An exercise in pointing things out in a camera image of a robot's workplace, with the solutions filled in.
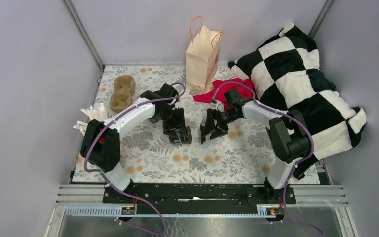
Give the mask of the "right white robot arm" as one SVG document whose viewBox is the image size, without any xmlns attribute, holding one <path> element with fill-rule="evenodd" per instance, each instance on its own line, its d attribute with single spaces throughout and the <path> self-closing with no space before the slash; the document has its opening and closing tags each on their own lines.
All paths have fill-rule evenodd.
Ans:
<svg viewBox="0 0 379 237">
<path fill-rule="evenodd" d="M 202 142 L 215 139 L 228 133 L 228 124 L 238 119 L 249 119 L 265 126 L 277 160 L 273 171 L 268 175 L 263 190 L 264 199 L 276 203 L 283 197 L 282 188 L 287 186 L 296 163 L 309 156 L 314 143 L 302 114 L 297 110 L 280 111 L 260 103 L 255 98 L 244 98 L 236 88 L 224 97 L 228 108 L 207 109 L 206 121 L 200 127 Z"/>
</svg>

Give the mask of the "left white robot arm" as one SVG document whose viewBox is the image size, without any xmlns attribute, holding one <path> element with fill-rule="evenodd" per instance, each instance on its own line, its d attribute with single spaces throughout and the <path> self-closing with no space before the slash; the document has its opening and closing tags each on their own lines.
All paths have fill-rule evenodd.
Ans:
<svg viewBox="0 0 379 237">
<path fill-rule="evenodd" d="M 130 186 L 131 178 L 120 165 L 120 143 L 135 127 L 145 120 L 162 121 L 163 133 L 172 144 L 190 144 L 192 134 L 185 124 L 182 108 L 175 104 L 182 96 L 173 85 L 164 84 L 158 91 L 145 91 L 126 110 L 105 121 L 91 120 L 85 131 L 80 154 L 87 164 L 96 166 L 103 178 L 111 187 L 116 188 L 114 196 L 122 203 L 133 198 Z"/>
</svg>

